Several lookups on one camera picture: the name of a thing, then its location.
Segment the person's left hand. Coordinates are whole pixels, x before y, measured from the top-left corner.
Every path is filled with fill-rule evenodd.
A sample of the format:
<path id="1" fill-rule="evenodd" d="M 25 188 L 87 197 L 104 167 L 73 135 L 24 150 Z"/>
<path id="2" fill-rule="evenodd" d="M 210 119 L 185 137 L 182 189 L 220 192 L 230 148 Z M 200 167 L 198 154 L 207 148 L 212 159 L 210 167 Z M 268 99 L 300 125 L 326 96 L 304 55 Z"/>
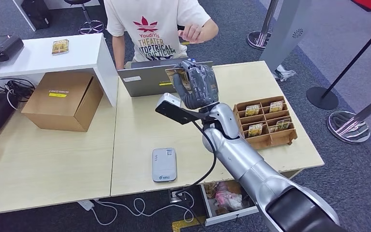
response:
<path id="1" fill-rule="evenodd" d="M 202 43 L 205 40 L 203 27 L 198 24 L 186 24 L 182 29 L 178 30 L 178 36 L 194 44 Z"/>

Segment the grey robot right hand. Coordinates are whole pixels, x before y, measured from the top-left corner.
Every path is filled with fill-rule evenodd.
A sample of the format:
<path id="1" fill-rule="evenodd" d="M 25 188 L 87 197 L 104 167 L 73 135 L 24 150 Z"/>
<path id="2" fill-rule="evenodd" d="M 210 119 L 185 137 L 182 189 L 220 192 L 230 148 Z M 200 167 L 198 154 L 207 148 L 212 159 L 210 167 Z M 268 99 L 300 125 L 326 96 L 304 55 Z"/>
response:
<path id="1" fill-rule="evenodd" d="M 185 107 L 195 110 L 219 101 L 217 81 L 211 67 L 189 60 L 183 60 L 174 67 L 185 71 L 190 85 L 190 90 L 187 90 L 180 74 L 173 74 L 172 83 Z"/>

